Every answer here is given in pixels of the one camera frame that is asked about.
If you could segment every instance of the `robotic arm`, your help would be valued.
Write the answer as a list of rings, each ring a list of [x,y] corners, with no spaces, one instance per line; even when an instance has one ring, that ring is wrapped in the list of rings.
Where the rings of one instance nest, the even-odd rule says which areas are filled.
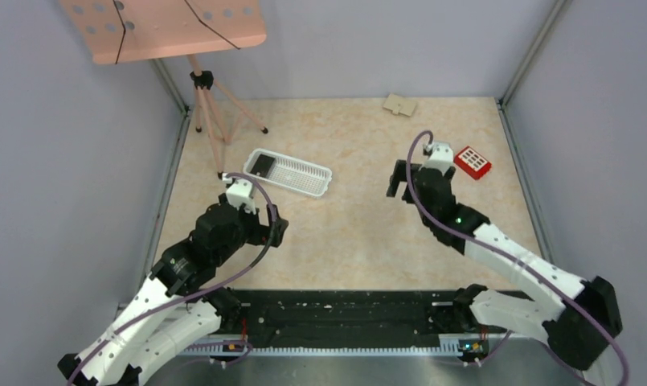
[[[281,244],[288,221],[280,218],[277,207],[274,205],[276,218],[269,217],[269,225],[261,225],[252,197],[254,186],[243,179],[225,182],[229,184],[227,192],[197,219],[195,229],[186,239],[165,250],[115,322],[82,352],[67,354],[60,360],[58,367],[67,379],[83,360],[88,361],[73,384],[143,385],[181,350],[217,331],[222,325],[222,315],[230,318],[226,311],[233,303],[220,295],[208,294],[187,315],[157,333],[173,307],[158,310],[118,333],[126,323],[156,307],[184,302],[184,297],[211,280],[217,267],[244,244],[264,245],[270,236],[272,247]]]
[[[512,241],[488,217],[458,203],[451,191],[456,168],[453,165],[453,151],[448,144],[429,143],[424,146],[424,155],[428,156],[428,160],[423,165],[410,165],[419,204],[443,225],[468,238],[454,236],[420,212],[423,224],[430,228],[440,243],[507,277],[531,299],[513,298],[483,285],[471,285],[461,289],[454,302],[461,325],[467,331],[475,331],[480,325],[516,331],[545,343],[573,368],[588,370],[608,342],[586,318],[568,307],[545,283],[552,283],[573,299],[615,337],[621,333],[622,326],[612,285],[602,277],[586,281],[551,265]],[[387,190],[388,197],[396,195],[400,182],[407,182],[407,162],[403,160],[395,164]],[[415,203],[408,188],[402,200]],[[508,260],[473,240],[501,249],[515,257],[516,261]],[[545,281],[533,276],[526,267],[538,272]]]

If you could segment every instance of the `wooden tabletop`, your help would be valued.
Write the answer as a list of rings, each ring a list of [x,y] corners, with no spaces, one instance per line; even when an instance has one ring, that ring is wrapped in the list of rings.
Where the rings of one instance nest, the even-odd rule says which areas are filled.
[[[225,171],[242,171],[258,147],[327,166],[328,191],[312,199],[266,185],[290,221],[285,240],[236,288],[321,290],[445,290],[472,283],[495,289],[513,286],[503,277],[437,242],[416,208],[385,196],[397,159],[405,159],[413,138],[430,129],[457,152],[472,146],[493,163],[479,181],[458,170],[457,199],[487,215],[503,232],[538,253],[510,149],[493,98],[415,98],[412,117],[382,109],[384,99],[246,101],[268,126],[263,135],[242,120],[225,148]],[[237,116],[219,102],[227,125]],[[217,179],[207,133],[192,126],[179,163],[156,260],[188,236],[195,220],[217,201],[225,186]],[[416,154],[414,162],[424,157]],[[266,223],[264,200],[261,218]],[[217,272],[216,280],[245,267],[259,252],[245,246]]]

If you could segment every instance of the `tripod leg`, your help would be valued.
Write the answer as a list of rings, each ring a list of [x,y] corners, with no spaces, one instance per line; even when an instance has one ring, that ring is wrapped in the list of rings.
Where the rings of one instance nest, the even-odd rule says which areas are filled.
[[[268,133],[268,129],[266,128],[266,125],[262,121],[257,119],[257,117],[255,117],[255,115],[250,110],[248,110],[247,107],[245,107],[242,103],[240,103],[240,101],[238,101],[235,98],[235,96],[231,94],[230,91],[226,90],[226,88],[217,79],[215,79],[214,86],[216,86],[216,88],[218,88],[219,91],[223,92],[224,95],[226,95],[228,99],[230,99],[231,102],[233,102],[234,105],[238,106],[238,109],[240,109],[240,111],[242,111],[243,114],[245,114],[245,116],[250,118],[250,121],[255,122],[255,125],[260,127],[260,130],[262,133],[264,134]]]
[[[202,93],[202,90],[195,89],[198,94],[198,99],[200,99],[200,105],[203,108],[203,116],[205,117],[205,128],[207,129],[207,134],[210,136],[210,145],[212,146],[212,156],[215,159],[215,164],[217,166],[217,175],[221,179],[221,174],[223,173],[223,161],[221,159],[221,154],[219,154],[219,147],[216,144],[216,138],[214,130],[212,129],[212,123],[210,120],[210,106],[205,99],[205,96]]]
[[[193,124],[195,125],[195,131],[200,133],[203,131],[203,121],[200,117],[200,101],[198,100],[198,89],[195,88],[195,107],[193,108]]]
[[[226,142],[226,144],[231,143],[231,133],[228,133],[226,131],[226,125],[223,123],[221,111],[219,110],[219,106],[217,106],[216,104],[214,96],[212,96],[210,90],[206,88],[203,89],[203,94],[205,96],[205,99],[210,102],[210,108],[212,109],[212,114],[214,114],[215,116],[219,131],[221,131],[221,135],[223,136],[223,141]]]

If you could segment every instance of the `gray wall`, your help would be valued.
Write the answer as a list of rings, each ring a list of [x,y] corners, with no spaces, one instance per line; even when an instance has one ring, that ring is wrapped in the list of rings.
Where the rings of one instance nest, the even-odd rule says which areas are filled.
[[[53,0],[0,2],[0,385],[61,384],[132,295],[178,124],[148,64],[92,64]]]
[[[510,116],[555,258],[616,287],[618,341],[647,384],[647,1],[573,2]]]
[[[266,42],[201,60],[241,98],[497,97],[553,0],[260,3]],[[187,60],[167,63],[192,103]]]

